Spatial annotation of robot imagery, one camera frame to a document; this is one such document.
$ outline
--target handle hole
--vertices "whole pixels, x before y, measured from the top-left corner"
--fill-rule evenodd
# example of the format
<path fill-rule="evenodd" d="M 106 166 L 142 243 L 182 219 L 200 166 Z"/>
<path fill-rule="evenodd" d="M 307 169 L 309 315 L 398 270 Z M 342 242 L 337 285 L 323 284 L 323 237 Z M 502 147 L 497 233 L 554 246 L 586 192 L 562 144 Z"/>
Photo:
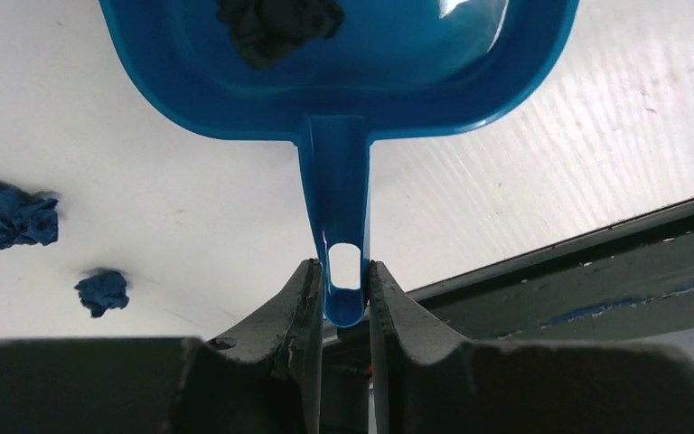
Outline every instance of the handle hole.
<path fill-rule="evenodd" d="M 343 289 L 361 288 L 361 250 L 346 242 L 334 244 L 328 250 L 328 269 L 331 284 Z"/>

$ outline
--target crumpled blue rag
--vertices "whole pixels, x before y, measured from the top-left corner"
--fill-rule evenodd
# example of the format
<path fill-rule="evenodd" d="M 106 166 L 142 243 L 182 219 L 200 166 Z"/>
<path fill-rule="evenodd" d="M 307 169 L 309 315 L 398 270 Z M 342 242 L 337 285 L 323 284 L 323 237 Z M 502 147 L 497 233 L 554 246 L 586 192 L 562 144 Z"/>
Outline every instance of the crumpled blue rag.
<path fill-rule="evenodd" d="M 0 250 L 15 244 L 49 245 L 59 236 L 57 200 L 0 183 Z"/>
<path fill-rule="evenodd" d="M 99 318 L 108 309 L 123 309 L 129 304 L 127 280 L 118 271 L 104 271 L 85 278 L 76 289 L 81 304 L 91 311 L 92 318 Z"/>

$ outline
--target blue plastic scoop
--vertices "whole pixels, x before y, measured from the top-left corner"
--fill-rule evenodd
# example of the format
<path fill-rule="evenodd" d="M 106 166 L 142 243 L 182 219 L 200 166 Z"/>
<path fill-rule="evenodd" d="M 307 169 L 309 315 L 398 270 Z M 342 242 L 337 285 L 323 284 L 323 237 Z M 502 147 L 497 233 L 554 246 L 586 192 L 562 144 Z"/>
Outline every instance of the blue plastic scoop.
<path fill-rule="evenodd" d="M 338 0 L 344 21 L 280 63 L 252 70 L 213 0 L 101 0 L 118 56 L 142 94 L 207 137 L 289 140 L 299 149 L 324 312 L 362 319 L 369 264 L 369 146 L 481 127 L 526 99 L 555 63 L 577 0 Z M 362 256 L 339 288 L 329 249 Z"/>

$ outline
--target scratched paint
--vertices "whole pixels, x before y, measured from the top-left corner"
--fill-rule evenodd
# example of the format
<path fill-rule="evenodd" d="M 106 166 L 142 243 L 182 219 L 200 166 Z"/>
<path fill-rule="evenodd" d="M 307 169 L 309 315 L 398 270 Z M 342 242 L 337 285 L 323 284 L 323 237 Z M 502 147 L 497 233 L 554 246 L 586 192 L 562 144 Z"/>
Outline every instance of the scratched paint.
<path fill-rule="evenodd" d="M 601 316 L 602 314 L 606 312 L 610 312 L 612 310 L 616 310 L 622 307 L 637 307 L 640 305 L 645 305 L 648 303 L 651 303 L 652 301 L 655 301 L 657 299 L 667 299 L 667 298 L 672 298 L 672 297 L 679 297 L 683 296 L 685 294 L 689 294 L 694 292 L 694 285 L 685 287 L 685 288 L 680 288 L 674 291 L 671 291 L 667 294 L 663 294 L 660 296 L 649 296 L 649 297 L 628 297 L 624 298 L 621 300 L 616 300 L 614 302 L 609 302 L 609 303 L 601 303 L 599 305 L 594 305 L 590 307 L 582 307 L 580 309 L 576 309 L 570 312 L 567 312 L 566 314 L 558 315 L 558 316 L 553 316 L 551 319 L 548 321 L 545 321 L 543 323 L 539 324 L 539 328 L 544 330 L 552 326 L 556 326 L 558 324 L 565 324 L 569 323 L 571 321 L 576 321 L 577 319 L 587 319 L 587 318 L 596 318 L 598 316 Z M 513 332 L 509 333 L 502 333 L 498 334 L 495 336 L 492 336 L 494 339 L 507 339 L 510 337 L 513 337 L 519 333 L 522 333 L 521 330 L 515 330 Z"/>

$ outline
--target white table surface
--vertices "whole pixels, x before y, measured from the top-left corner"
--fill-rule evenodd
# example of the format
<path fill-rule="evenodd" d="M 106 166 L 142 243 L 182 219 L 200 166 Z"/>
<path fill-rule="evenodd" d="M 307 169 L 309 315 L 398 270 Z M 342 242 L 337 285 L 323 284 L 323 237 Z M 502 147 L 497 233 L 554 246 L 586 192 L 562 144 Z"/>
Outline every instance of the white table surface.
<path fill-rule="evenodd" d="M 506 118 L 371 152 L 371 249 L 417 288 L 694 196 L 694 0 L 582 0 Z M 0 251 L 0 336 L 216 335 L 314 255 L 295 148 L 180 129 L 93 1 L 0 0 L 0 179 L 61 193 L 61 238 Z M 73 286 L 123 269 L 91 319 Z"/>

